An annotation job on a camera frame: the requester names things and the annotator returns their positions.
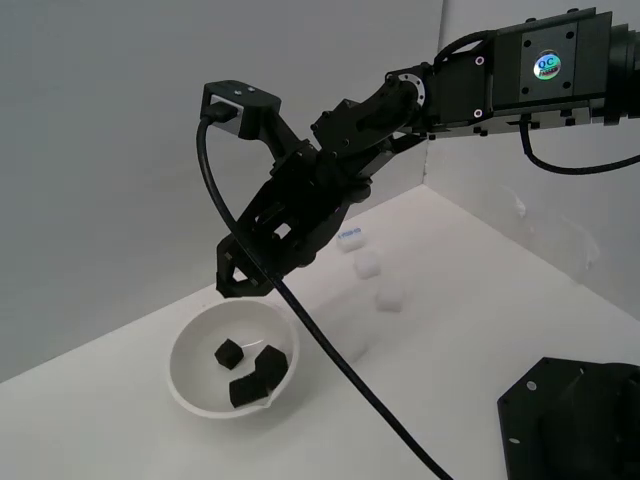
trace sticker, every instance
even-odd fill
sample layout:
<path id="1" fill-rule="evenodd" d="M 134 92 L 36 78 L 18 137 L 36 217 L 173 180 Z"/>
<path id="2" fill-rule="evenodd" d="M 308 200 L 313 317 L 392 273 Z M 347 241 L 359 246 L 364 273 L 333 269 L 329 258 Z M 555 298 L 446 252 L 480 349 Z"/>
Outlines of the sticker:
<path id="1" fill-rule="evenodd" d="M 551 80 L 560 73 L 562 62 L 556 52 L 546 50 L 540 54 L 533 67 L 533 74 L 540 80 Z"/>
<path id="2" fill-rule="evenodd" d="M 353 230 L 347 230 L 346 232 L 342 232 L 341 234 L 338 235 L 338 238 L 347 238 L 347 237 L 350 237 L 351 235 L 355 235 L 360 232 L 362 232 L 362 230 L 359 227 L 357 227 L 357 228 L 354 228 Z"/>

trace metal plate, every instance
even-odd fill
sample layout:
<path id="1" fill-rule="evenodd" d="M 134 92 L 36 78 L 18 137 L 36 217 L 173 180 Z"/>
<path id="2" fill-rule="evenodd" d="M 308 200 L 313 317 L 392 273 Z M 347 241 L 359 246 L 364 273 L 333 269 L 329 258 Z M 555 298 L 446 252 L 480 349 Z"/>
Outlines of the metal plate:
<path id="1" fill-rule="evenodd" d="M 522 35 L 520 54 L 520 101 L 531 102 L 573 95 L 575 73 L 576 39 L 578 25 L 568 23 L 557 27 L 536 30 Z M 560 72 L 550 80 L 540 80 L 534 75 L 537 60 L 544 52 L 553 51 L 560 57 Z"/>

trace white cube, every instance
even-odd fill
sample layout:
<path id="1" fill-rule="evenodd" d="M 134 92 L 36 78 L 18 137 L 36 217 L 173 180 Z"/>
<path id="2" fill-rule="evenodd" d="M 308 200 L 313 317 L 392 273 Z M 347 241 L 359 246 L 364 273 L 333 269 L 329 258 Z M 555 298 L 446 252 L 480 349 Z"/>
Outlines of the white cube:
<path id="1" fill-rule="evenodd" d="M 336 240 L 338 244 L 338 248 L 345 253 L 352 252 L 359 248 L 362 248 L 366 243 L 366 238 L 362 233 L 362 229 L 359 227 L 353 228 L 351 230 L 345 230 L 344 232 L 340 232 L 338 234 L 338 238 Z"/>
<path id="2" fill-rule="evenodd" d="M 381 267 L 378 255 L 370 250 L 357 252 L 353 256 L 353 268 L 355 268 L 358 278 L 362 280 L 380 275 Z"/>
<path id="3" fill-rule="evenodd" d="M 395 283 L 383 285 L 376 294 L 376 309 L 381 312 L 401 312 L 403 301 L 402 287 Z"/>

